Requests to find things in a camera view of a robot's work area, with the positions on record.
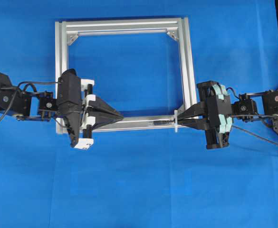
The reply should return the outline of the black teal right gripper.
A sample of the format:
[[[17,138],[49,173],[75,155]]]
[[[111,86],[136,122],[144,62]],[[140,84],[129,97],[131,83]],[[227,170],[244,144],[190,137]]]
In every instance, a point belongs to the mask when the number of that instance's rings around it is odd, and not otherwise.
[[[205,130],[208,150],[228,147],[233,119],[230,95],[226,86],[207,81],[198,83],[197,88],[200,102],[177,115],[178,124]]]

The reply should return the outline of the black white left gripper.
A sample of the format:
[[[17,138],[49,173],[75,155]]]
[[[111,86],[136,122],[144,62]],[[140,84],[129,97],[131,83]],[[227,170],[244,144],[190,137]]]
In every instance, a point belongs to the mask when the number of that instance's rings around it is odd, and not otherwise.
[[[84,92],[85,97],[82,101],[83,114],[79,129],[83,132],[83,137],[79,138],[73,148],[87,150],[94,144],[92,138],[92,130],[98,129],[108,124],[114,124],[123,120],[123,115],[107,104],[100,97],[93,94],[94,80],[81,79],[81,91]],[[102,113],[90,113],[88,108],[92,107],[94,110]]]

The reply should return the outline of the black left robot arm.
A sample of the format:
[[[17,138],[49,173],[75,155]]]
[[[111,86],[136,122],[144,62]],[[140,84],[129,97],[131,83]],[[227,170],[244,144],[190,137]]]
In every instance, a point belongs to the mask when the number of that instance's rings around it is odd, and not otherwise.
[[[70,146],[87,150],[93,145],[92,131],[123,120],[123,115],[93,94],[94,81],[81,79],[68,69],[54,82],[58,95],[39,92],[38,82],[25,81],[14,86],[0,73],[0,113],[18,121],[55,120],[67,131]]]

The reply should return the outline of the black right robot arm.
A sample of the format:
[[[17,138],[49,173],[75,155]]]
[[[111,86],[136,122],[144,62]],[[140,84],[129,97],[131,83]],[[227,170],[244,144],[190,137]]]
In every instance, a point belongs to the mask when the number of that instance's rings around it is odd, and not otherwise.
[[[228,88],[215,81],[197,84],[200,101],[175,116],[175,124],[203,130],[207,149],[229,145],[234,119],[261,121],[278,135],[278,90],[238,95],[232,103]]]

